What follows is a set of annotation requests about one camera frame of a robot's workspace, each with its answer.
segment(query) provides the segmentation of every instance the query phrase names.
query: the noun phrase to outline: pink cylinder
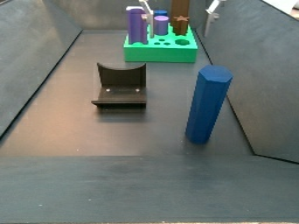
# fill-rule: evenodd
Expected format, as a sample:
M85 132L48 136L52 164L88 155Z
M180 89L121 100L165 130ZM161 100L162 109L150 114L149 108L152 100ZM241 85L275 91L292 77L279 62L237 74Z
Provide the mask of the pink cylinder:
M169 18L165 16L156 16L153 18L153 34L164 36L168 34Z

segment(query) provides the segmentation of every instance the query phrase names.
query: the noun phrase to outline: purple cylinder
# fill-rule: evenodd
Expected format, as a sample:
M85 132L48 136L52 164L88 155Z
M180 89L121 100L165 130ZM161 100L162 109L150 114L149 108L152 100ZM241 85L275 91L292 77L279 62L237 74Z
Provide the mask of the purple cylinder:
M145 14L141 9L132 9L126 11L126 32L128 44L134 42L146 44L146 22L142 20L141 15Z
M164 36L168 34L169 18L165 16L157 16L153 18L153 34Z

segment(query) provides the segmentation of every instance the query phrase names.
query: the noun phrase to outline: hole in green block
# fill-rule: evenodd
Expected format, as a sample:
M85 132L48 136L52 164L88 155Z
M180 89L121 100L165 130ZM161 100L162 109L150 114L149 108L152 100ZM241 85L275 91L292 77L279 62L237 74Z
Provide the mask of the hole in green block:
M174 44L178 46L186 46L189 43L190 41L182 38L174 40Z

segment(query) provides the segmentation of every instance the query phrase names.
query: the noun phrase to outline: gray wall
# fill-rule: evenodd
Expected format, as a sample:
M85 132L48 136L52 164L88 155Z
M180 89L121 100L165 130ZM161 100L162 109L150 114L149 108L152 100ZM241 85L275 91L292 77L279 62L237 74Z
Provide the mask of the gray wall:
M50 0L0 5L0 136L80 34Z
M85 30L124 30L126 6L140 6L137 0L52 0ZM152 10L170 9L170 0L149 0ZM205 9L205 0L190 0L190 27L197 27Z
M213 64L235 74L228 99L259 155L299 162L299 21L259 0L228 0L209 36Z

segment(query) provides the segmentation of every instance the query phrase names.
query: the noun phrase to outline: green block holder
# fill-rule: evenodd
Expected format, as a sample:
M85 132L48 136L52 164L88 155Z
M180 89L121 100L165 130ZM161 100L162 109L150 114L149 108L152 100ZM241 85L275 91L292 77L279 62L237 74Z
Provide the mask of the green block holder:
M154 61L154 62L194 62L197 55L197 45L192 36L192 29L188 26L185 36L176 36L168 25L168 34L153 35L148 38L148 44L128 44L128 37L124 43L125 61Z

